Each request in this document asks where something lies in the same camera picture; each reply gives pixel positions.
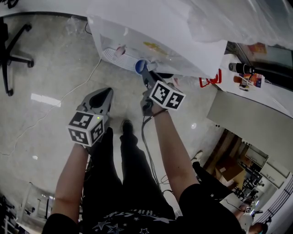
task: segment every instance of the white plastic sheet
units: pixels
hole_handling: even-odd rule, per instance
[[[279,44],[293,49],[293,8],[287,0],[182,0],[192,6],[189,27],[197,42]]]

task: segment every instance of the black shoe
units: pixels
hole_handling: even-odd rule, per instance
[[[133,125],[129,119],[123,120],[121,124],[121,131],[123,134],[125,133],[133,133]]]

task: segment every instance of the cardboard box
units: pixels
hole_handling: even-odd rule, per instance
[[[236,182],[238,187],[240,186],[239,189],[242,189],[245,174],[245,170],[236,162],[236,160],[230,157],[227,157],[224,161],[220,161],[216,165],[216,175],[217,177],[223,177],[223,179],[227,181],[226,186]]]

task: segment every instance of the star print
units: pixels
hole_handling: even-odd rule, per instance
[[[148,232],[147,229],[141,229],[140,233],[141,233],[141,234],[148,234],[148,233],[150,233],[150,232]]]
[[[104,222],[98,222],[98,224],[97,224],[96,226],[94,226],[92,229],[100,228],[100,230],[102,230],[103,227],[104,227],[104,225],[109,224],[109,223],[110,223],[110,222],[107,222],[107,220],[104,221]]]
[[[161,221],[164,223],[170,223],[169,221],[175,221],[175,220],[167,219],[167,218],[159,218],[159,217],[153,217],[153,216],[150,216],[150,217],[154,218],[155,219],[154,221]]]
[[[124,229],[118,228],[118,223],[116,225],[114,225],[114,226],[107,225],[107,227],[110,228],[108,233],[119,234],[119,232],[124,230]]]

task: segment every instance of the forearm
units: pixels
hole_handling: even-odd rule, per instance
[[[62,213],[77,221],[87,158],[87,151],[75,144],[59,177],[52,213]]]
[[[170,114],[163,112],[154,119],[164,168],[171,188],[179,200],[184,189],[198,181]]]

